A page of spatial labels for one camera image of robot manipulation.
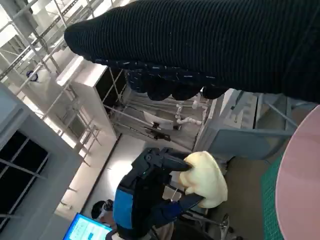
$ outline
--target pink tabletop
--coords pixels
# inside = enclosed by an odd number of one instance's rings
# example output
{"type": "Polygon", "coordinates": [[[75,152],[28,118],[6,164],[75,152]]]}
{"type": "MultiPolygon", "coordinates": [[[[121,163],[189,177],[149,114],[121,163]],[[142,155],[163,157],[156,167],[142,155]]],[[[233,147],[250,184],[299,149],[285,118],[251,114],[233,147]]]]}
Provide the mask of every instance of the pink tabletop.
{"type": "Polygon", "coordinates": [[[275,208],[285,240],[320,239],[320,106],[303,120],[284,152],[275,208]]]}

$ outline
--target prosthetic hand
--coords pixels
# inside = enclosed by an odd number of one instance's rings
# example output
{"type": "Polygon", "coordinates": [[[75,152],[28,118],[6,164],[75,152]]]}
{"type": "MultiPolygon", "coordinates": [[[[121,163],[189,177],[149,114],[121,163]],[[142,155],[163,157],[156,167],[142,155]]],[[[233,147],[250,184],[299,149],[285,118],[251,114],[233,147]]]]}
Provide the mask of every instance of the prosthetic hand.
{"type": "Polygon", "coordinates": [[[179,201],[163,199],[165,186],[171,181],[170,173],[192,168],[184,161],[187,156],[188,153],[171,148],[146,148],[139,155],[117,188],[113,204],[117,234],[110,232],[107,239],[143,239],[153,226],[159,228],[175,221],[204,199],[196,193],[179,201]]]}

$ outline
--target green cutting mat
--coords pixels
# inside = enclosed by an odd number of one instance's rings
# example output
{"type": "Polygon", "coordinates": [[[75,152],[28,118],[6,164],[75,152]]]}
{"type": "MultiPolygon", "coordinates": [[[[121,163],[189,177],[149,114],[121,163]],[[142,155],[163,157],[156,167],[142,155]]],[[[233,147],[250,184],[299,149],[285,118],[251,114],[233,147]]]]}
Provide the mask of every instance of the green cutting mat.
{"type": "Polygon", "coordinates": [[[276,181],[281,163],[280,156],[261,177],[263,238],[264,240],[283,240],[276,214],[276,181]]]}

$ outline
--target blue fabric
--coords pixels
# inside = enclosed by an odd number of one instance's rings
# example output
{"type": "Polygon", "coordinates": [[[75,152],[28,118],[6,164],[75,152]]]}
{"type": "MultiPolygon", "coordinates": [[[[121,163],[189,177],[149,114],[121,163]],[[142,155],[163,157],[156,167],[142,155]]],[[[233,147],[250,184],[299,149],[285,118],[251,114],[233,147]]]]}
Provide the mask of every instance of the blue fabric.
{"type": "Polygon", "coordinates": [[[163,215],[166,219],[174,219],[181,215],[183,212],[180,204],[178,202],[172,202],[169,205],[165,206],[163,209],[163,215]]]}
{"type": "Polygon", "coordinates": [[[113,204],[113,219],[116,224],[126,229],[132,228],[133,197],[131,194],[117,189],[113,204]]]}

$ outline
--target floor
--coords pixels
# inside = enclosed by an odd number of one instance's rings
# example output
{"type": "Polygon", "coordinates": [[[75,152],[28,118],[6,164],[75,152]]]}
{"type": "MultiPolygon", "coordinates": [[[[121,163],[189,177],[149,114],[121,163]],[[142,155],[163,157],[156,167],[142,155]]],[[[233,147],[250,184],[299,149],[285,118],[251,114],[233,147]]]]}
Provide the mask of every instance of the floor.
{"type": "MultiPolygon", "coordinates": [[[[292,118],[299,124],[309,113],[306,109],[296,109],[292,118]]],[[[265,119],[266,127],[275,127],[278,119],[270,116],[265,119]]],[[[288,141],[268,162],[272,163],[286,149],[288,141]]],[[[233,158],[228,164],[225,175],[228,185],[228,201],[212,212],[211,218],[221,220],[225,213],[229,214],[230,225],[237,236],[245,240],[263,240],[263,211],[260,179],[270,164],[264,160],[249,160],[241,157],[233,158]]],[[[215,240],[220,240],[216,227],[209,230],[215,240]]]]}

